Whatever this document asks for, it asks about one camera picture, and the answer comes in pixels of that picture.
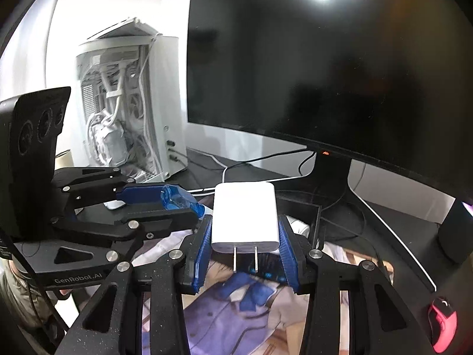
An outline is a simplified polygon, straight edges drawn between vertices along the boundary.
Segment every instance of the monitor stand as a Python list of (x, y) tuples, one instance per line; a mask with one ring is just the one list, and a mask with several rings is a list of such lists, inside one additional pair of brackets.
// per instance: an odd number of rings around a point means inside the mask
[[(333, 154), (324, 155), (318, 152), (315, 159), (314, 169), (309, 175), (285, 180), (271, 180), (276, 192), (291, 191), (296, 193), (313, 194), (327, 197), (336, 201), (341, 197), (344, 202), (353, 204), (360, 209), (367, 220), (367, 224), (379, 233), (385, 241), (392, 247), (401, 259), (410, 267), (415, 275), (425, 284), (430, 292), (437, 290), (436, 284), (417, 260), (409, 248), (396, 235), (396, 233), (386, 224), (386, 222), (361, 199), (348, 184), (348, 173), (351, 166), (351, 159)], [(295, 201), (294, 204), (284, 202), (283, 208), (287, 209), (290, 216), (293, 216), (306, 224), (311, 224), (314, 218), (314, 211), (308, 206), (302, 206)]]

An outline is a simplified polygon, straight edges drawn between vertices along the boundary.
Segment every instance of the black desk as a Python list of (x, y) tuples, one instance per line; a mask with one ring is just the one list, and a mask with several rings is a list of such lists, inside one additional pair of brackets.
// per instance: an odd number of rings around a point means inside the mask
[[(191, 160), (196, 161), (209, 168), (219, 168), (219, 166), (209, 157), (188, 151)], [(220, 159), (226, 165), (234, 164), (232, 160)], [(187, 170), (175, 174), (169, 183), (178, 183), (187, 190), (201, 188), (196, 182), (207, 188), (215, 187), (221, 182), (222, 171), (209, 171), (189, 163)], [(266, 171), (253, 166), (238, 166), (226, 172), (226, 181), (257, 181), (284, 176), (274, 172)], [(472, 263), (468, 260), (463, 265), (452, 264), (442, 253), (436, 241), (438, 226), (435, 223), (427, 222), (406, 215), (402, 212), (394, 211), (377, 204), (370, 204), (373, 209), (385, 220), (385, 222), (398, 234), (403, 242), (409, 247), (413, 254), (422, 263), (434, 282), (438, 291), (431, 294), (422, 282), (412, 273), (409, 267), (399, 258), (399, 256), (388, 246), (379, 235), (371, 230), (369, 226), (363, 235), (375, 244), (377, 250), (384, 260), (389, 261), (394, 267), (394, 288), (401, 295), (404, 302), (410, 308), (416, 319), (424, 328), (427, 335), (430, 334), (430, 327), (427, 321), (427, 306), (434, 297), (446, 297), (457, 311), (458, 328), (456, 336), (444, 354), (461, 354), (471, 343), (473, 343), (473, 270)], [(148, 204), (133, 206), (136, 211), (146, 210), (151, 207)], [(80, 214), (83, 220), (94, 220), (96, 222), (113, 223), (121, 218), (121, 215), (129, 212), (127, 207), (108, 211), (102, 204), (88, 207)], [(360, 229), (359, 217), (347, 206), (341, 204), (328, 210), (324, 216), (332, 221), (344, 225), (357, 232)], [(327, 233), (336, 231), (336, 227), (327, 225)], [(360, 239), (338, 242), (337, 244), (346, 246), (359, 252), (373, 254), (372, 249)]]

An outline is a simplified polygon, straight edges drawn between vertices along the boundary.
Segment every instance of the charger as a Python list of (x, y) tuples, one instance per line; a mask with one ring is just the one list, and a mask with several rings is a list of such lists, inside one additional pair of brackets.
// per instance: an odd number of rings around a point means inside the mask
[(221, 183), (215, 187), (212, 218), (212, 249), (255, 255), (279, 248), (278, 213), (274, 186), (268, 182)]

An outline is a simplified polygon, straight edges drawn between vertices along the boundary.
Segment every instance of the black monitor screen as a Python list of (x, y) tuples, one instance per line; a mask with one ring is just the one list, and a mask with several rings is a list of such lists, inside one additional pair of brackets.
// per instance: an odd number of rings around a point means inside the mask
[(473, 202), (473, 27), (454, 0), (191, 0), (190, 122)]

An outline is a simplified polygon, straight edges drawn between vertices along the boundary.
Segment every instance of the blue plastic bottle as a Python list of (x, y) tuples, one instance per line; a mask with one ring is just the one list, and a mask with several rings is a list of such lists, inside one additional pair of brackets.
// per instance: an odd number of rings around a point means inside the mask
[(186, 190), (176, 185), (164, 185), (161, 190), (161, 202), (163, 207), (170, 209), (190, 208), (199, 218), (205, 213), (205, 207), (199, 204)]

